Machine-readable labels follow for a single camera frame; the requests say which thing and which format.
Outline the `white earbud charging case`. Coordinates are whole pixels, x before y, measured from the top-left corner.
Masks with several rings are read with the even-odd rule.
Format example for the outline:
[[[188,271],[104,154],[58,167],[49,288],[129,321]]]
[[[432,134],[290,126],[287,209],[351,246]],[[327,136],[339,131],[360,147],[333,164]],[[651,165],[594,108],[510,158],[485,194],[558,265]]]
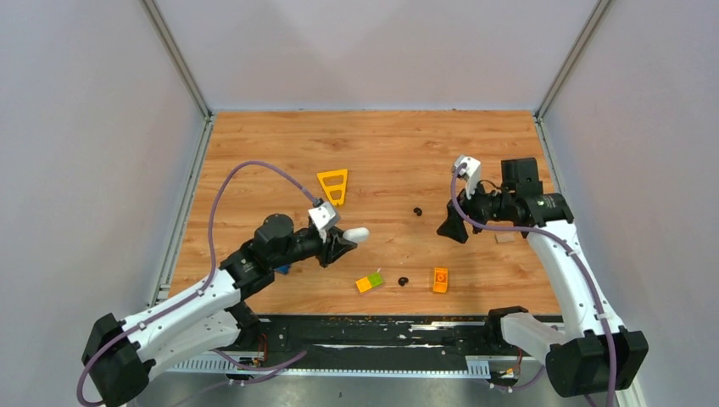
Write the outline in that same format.
[[[343,232],[343,238],[352,243],[363,243],[370,236],[370,231],[366,227],[356,227],[347,229]]]

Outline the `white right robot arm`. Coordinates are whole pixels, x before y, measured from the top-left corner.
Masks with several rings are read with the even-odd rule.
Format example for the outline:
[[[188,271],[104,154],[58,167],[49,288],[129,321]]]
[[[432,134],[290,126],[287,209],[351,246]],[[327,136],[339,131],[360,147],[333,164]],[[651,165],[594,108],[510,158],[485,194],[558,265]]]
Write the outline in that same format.
[[[521,306],[492,309],[486,346],[496,354],[511,348],[529,353],[563,398],[604,393],[606,405],[614,405],[649,352],[645,335],[627,329],[610,305],[585,258],[569,204],[544,191],[536,159],[502,161],[502,181],[490,191],[481,167],[466,155],[454,161],[447,218],[437,234],[458,243],[481,231],[521,234],[549,278],[564,322],[558,332]]]

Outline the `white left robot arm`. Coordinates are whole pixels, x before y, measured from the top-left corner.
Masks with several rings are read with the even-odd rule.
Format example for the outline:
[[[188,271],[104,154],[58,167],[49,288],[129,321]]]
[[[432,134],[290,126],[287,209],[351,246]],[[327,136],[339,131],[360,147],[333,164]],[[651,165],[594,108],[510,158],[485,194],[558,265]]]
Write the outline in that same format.
[[[336,216],[322,208],[315,213],[320,223],[299,230],[287,215],[270,215],[200,282],[134,315],[118,319],[108,313],[96,320],[81,356],[79,403],[91,405],[83,396],[86,379],[100,395],[98,405],[121,406],[184,360],[232,344],[253,348],[260,329],[246,300],[275,280],[276,269],[309,258],[327,267],[370,235],[365,227],[334,226]]]

